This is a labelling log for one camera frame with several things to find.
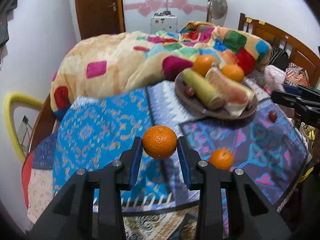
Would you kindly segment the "dark red grape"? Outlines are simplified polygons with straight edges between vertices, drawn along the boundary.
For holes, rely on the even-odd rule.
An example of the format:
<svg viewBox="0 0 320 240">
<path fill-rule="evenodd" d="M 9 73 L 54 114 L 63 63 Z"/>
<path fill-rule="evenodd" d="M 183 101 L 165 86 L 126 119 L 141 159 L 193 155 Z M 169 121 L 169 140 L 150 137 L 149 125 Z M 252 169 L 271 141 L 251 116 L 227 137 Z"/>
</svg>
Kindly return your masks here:
<svg viewBox="0 0 320 240">
<path fill-rule="evenodd" d="M 194 90 L 192 87 L 190 87 L 189 85 L 186 85 L 186 86 L 184 87 L 184 94 L 185 94 L 187 97 L 191 98 L 191 97 L 194 96 L 195 90 Z"/>
<path fill-rule="evenodd" d="M 268 117 L 272 122 L 276 122 L 278 115 L 275 111 L 269 111 Z"/>
</svg>

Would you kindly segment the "small tangerine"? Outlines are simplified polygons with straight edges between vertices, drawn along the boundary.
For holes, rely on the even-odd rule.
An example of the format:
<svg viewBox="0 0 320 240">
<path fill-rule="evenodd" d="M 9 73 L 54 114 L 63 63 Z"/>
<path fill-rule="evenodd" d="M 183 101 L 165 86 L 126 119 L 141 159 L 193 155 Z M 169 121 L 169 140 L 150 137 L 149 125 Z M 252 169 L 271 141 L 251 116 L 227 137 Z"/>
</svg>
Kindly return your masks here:
<svg viewBox="0 0 320 240">
<path fill-rule="evenodd" d="M 233 166 L 234 156 L 228 149 L 218 148 L 211 153 L 209 163 L 218 169 L 229 171 Z"/>
<path fill-rule="evenodd" d="M 167 126 L 152 126 L 142 137 L 144 152 L 153 159 L 168 159 L 177 148 L 177 135 Z"/>
</svg>

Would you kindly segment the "peeled pomelo segment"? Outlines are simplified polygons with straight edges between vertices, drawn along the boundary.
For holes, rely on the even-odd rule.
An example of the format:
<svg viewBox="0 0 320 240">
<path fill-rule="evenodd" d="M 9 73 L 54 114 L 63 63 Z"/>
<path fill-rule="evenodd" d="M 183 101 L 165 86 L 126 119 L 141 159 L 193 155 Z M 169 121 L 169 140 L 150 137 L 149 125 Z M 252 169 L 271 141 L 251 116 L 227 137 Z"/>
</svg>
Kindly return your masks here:
<svg viewBox="0 0 320 240">
<path fill-rule="evenodd" d="M 248 87 L 224 76 L 218 67 L 211 67 L 205 79 L 219 91 L 226 103 L 247 105 L 255 96 Z"/>
</svg>

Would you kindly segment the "large orange with sticker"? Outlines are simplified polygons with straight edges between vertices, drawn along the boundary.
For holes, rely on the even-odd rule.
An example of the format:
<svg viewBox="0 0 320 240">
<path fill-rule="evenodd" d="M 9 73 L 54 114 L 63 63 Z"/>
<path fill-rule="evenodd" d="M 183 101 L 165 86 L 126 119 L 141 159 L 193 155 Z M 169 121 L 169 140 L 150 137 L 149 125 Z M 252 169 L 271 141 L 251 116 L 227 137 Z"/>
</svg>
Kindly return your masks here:
<svg viewBox="0 0 320 240">
<path fill-rule="evenodd" d="M 212 67 L 212 63 L 218 63 L 212 55 L 200 55 L 193 63 L 192 70 L 205 76 Z"/>
</svg>

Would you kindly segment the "wooden bed headboard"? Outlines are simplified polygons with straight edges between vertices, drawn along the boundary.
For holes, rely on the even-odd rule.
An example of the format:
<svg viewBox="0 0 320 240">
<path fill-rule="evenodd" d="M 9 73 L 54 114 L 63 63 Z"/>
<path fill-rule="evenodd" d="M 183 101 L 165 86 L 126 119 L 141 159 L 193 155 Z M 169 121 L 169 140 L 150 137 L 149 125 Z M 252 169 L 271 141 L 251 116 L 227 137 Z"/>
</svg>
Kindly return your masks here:
<svg viewBox="0 0 320 240">
<path fill-rule="evenodd" d="M 238 29 L 271 42 L 273 46 L 287 51 L 289 61 L 308 72 L 311 87 L 317 87 L 319 81 L 319 56 L 309 47 L 287 32 L 261 20 L 240 14 Z"/>
</svg>

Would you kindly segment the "blue patterned patchwork quilt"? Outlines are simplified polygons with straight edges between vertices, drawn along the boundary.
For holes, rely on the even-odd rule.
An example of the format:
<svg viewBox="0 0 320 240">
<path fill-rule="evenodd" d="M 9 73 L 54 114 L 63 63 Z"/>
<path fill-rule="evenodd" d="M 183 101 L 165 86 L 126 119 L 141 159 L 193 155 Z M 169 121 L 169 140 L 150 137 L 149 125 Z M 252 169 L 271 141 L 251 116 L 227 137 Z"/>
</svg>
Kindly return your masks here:
<svg viewBox="0 0 320 240">
<path fill-rule="evenodd" d="M 293 239 L 280 214 L 242 168 L 202 159 L 186 137 L 153 126 L 104 168 L 78 169 L 40 216 L 30 239 L 127 239 L 121 191 L 138 179 L 143 153 L 158 160 L 178 154 L 184 184 L 199 191 L 196 239 L 223 239 L 221 190 L 226 191 L 229 239 Z"/>
</svg>

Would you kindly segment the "dark brown round plate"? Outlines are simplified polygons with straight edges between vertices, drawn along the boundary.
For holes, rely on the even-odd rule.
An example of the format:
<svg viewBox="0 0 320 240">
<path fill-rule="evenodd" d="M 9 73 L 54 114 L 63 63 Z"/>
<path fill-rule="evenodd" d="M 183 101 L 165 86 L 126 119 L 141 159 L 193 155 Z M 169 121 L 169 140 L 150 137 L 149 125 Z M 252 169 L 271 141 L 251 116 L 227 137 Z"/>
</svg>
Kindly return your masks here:
<svg viewBox="0 0 320 240">
<path fill-rule="evenodd" d="M 186 84 L 183 79 L 183 73 L 178 74 L 175 79 L 175 93 L 177 97 L 192 109 L 214 118 L 222 120 L 241 120 L 252 116 L 258 107 L 257 96 L 254 93 L 253 99 L 249 106 L 246 106 L 244 111 L 239 116 L 230 115 L 223 107 L 224 100 L 217 96 L 213 88 L 209 88 L 209 83 L 206 81 L 200 83 L 200 77 L 196 79 L 195 92 L 200 94 L 200 97 L 195 93 L 193 96 L 185 94 Z"/>
</svg>

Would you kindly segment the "left yellow corn cob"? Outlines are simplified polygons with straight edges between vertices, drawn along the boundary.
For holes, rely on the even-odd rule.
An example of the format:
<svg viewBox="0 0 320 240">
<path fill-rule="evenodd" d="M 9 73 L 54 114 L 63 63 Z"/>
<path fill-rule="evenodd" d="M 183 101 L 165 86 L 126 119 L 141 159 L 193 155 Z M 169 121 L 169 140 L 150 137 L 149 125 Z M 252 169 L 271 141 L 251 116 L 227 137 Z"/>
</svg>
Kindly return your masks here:
<svg viewBox="0 0 320 240">
<path fill-rule="evenodd" d="M 195 94 L 198 99 L 209 110 L 218 109 L 225 103 L 225 100 L 220 95 L 220 92 L 214 88 L 202 75 L 193 71 L 191 68 L 186 68 L 182 72 L 182 79 L 186 85 L 189 85 L 195 90 Z"/>
</svg>

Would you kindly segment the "colourful patchwork fleece blanket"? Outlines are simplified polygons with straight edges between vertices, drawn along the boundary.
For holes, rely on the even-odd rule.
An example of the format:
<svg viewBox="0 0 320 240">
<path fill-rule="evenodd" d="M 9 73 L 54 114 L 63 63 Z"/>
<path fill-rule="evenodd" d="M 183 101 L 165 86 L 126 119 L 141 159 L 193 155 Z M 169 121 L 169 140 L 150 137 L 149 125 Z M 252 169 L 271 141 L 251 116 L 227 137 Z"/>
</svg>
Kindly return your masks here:
<svg viewBox="0 0 320 240">
<path fill-rule="evenodd" d="M 134 31 L 90 37 L 61 62 L 52 79 L 50 107 L 63 118 L 79 96 L 104 99 L 173 81 L 201 55 L 212 55 L 220 67 L 236 64 L 250 74 L 268 63 L 271 51 L 258 36 L 208 22 L 189 22 L 179 33 Z"/>
</svg>

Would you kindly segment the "white standing fan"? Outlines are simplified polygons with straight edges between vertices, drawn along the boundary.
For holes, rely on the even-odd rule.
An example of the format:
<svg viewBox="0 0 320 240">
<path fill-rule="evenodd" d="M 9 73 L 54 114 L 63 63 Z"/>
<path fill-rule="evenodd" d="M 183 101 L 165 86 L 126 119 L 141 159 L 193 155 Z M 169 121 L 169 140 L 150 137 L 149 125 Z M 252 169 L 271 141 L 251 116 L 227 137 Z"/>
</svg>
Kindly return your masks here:
<svg viewBox="0 0 320 240">
<path fill-rule="evenodd" d="M 219 20 L 226 16 L 228 11 L 227 0 L 210 0 L 208 2 L 208 12 L 210 19 Z"/>
</svg>

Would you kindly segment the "white metal case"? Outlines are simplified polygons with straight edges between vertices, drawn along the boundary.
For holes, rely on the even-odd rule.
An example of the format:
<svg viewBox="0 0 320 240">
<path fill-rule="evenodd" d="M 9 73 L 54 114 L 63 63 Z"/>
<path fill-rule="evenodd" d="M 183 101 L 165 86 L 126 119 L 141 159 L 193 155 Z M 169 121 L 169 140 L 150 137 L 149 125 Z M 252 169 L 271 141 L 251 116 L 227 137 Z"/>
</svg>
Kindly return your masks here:
<svg viewBox="0 0 320 240">
<path fill-rule="evenodd" d="M 177 33 L 177 24 L 178 19 L 171 11 L 155 13 L 150 20 L 151 33 L 155 34 L 158 31 Z"/>
</svg>

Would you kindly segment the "brown wooden door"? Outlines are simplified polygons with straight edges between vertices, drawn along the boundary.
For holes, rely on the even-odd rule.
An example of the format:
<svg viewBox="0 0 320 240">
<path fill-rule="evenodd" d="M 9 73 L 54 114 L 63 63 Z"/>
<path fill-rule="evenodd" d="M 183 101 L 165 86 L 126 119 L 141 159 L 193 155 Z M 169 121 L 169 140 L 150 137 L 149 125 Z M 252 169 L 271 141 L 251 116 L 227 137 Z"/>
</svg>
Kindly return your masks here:
<svg viewBox="0 0 320 240">
<path fill-rule="evenodd" d="M 82 39 L 125 31 L 122 0 L 75 0 Z"/>
</svg>

